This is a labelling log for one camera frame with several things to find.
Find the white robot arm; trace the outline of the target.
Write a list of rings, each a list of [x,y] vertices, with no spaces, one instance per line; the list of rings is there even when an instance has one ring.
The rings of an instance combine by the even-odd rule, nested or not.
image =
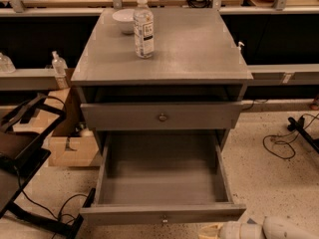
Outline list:
[[[202,227],[198,239],[319,239],[311,233],[277,216],[266,216],[262,224],[249,219],[246,223],[228,221]]]

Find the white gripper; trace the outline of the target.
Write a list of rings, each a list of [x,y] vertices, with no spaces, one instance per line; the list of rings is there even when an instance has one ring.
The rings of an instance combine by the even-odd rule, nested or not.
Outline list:
[[[198,239],[265,239],[265,236],[261,225],[229,221],[222,227],[211,224],[200,228]]]

